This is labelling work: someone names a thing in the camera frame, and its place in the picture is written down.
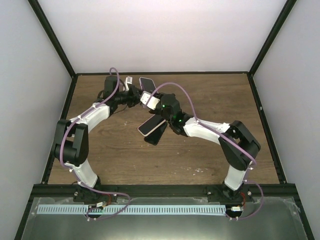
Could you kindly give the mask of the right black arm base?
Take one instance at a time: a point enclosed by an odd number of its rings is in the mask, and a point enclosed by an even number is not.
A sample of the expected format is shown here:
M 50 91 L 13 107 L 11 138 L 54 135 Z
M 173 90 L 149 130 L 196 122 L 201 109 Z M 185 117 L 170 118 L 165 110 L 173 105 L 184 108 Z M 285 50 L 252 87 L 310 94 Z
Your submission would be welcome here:
M 221 204 L 240 204 L 243 201 L 252 202 L 253 197 L 248 195 L 250 188 L 242 183 L 238 190 L 231 190 L 225 183 L 213 184 L 205 188 L 205 193 L 209 202 L 219 202 Z

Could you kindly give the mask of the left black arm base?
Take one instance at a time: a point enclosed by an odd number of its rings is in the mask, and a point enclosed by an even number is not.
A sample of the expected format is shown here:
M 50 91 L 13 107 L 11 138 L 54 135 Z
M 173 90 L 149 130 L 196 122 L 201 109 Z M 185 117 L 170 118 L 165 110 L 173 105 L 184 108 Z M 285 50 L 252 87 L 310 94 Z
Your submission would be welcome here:
M 74 202 L 85 202 L 85 203 L 98 203 L 98 202 L 108 202 L 112 203 L 117 200 L 116 195 L 111 194 L 101 194 L 78 185 L 76 181 L 72 182 L 71 185 L 76 186 L 73 196 Z

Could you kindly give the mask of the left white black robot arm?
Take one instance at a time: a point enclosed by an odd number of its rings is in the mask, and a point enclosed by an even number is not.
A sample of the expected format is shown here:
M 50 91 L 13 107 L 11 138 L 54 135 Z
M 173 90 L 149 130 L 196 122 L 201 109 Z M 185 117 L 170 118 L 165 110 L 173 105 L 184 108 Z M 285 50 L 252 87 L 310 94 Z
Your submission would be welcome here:
M 122 81 L 110 75 L 105 78 L 104 89 L 89 109 L 74 118 L 57 122 L 50 153 L 75 174 L 80 186 L 86 187 L 84 195 L 91 202 L 101 198 L 102 189 L 98 186 L 100 178 L 88 161 L 89 133 L 112 116 L 119 105 L 131 108 L 139 104 L 141 94 L 142 90 L 133 85 L 132 77 L 127 76 Z

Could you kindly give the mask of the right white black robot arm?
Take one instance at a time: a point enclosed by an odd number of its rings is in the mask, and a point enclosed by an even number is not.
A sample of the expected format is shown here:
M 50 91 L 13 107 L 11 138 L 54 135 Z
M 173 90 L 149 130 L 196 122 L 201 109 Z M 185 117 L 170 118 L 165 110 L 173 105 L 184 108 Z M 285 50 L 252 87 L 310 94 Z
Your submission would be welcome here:
M 247 171 L 256 163 L 256 157 L 261 150 L 260 143 L 241 121 L 235 120 L 228 124 L 201 120 L 195 114 L 183 112 L 173 93 L 152 95 L 145 91 L 140 101 L 151 113 L 164 118 L 175 134 L 220 145 L 229 164 L 223 181 L 223 198 L 232 202 L 240 196 Z

